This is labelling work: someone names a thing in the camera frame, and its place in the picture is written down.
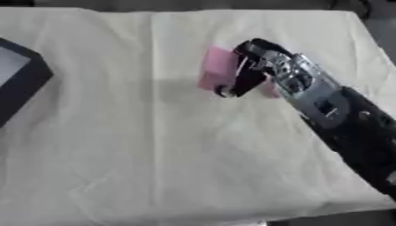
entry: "white tablecloth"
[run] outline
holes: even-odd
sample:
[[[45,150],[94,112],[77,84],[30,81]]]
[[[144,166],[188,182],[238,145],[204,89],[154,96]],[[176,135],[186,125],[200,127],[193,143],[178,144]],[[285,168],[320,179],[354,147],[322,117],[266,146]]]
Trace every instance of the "white tablecloth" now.
[[[285,101],[197,88],[207,47],[260,37],[396,116],[396,71],[352,13],[3,8],[0,35],[55,73],[0,131],[0,225],[208,225],[394,207]]]

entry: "floor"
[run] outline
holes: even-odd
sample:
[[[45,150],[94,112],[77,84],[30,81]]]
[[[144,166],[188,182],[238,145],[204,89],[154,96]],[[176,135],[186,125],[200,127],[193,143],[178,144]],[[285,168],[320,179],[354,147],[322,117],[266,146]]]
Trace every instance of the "floor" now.
[[[35,0],[38,6],[81,7],[97,11],[186,11],[203,9],[327,9],[327,0]],[[371,0],[373,13],[365,25],[391,60],[396,63],[396,2]],[[355,0],[340,1],[340,9],[362,11]],[[373,211],[315,218],[301,218],[288,222],[274,222],[273,226],[393,226],[395,213]]]

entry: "robotic arm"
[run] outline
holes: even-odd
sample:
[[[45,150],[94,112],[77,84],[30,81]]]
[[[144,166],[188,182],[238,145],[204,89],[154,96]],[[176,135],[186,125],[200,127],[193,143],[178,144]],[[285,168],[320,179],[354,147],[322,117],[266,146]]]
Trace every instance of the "robotic arm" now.
[[[253,39],[241,43],[232,86],[223,97],[240,97],[266,79],[301,114],[301,119],[371,186],[396,200],[396,122],[374,103],[335,81],[302,54]]]

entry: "white cloth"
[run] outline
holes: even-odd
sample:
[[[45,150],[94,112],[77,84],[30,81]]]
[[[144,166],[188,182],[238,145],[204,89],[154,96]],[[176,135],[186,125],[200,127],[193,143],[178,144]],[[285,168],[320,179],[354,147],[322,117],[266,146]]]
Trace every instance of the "white cloth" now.
[[[197,88],[207,47],[303,52],[396,116],[396,71],[352,13],[0,9],[55,77],[0,131],[0,225],[208,225],[394,207],[285,101]]]

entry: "pink cube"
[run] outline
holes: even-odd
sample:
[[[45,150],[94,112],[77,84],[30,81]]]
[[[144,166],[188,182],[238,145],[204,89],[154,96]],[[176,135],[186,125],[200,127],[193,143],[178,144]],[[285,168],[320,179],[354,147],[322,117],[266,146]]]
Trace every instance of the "pink cube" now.
[[[203,75],[198,87],[213,91],[216,86],[235,82],[238,56],[231,51],[211,47],[203,60]]]

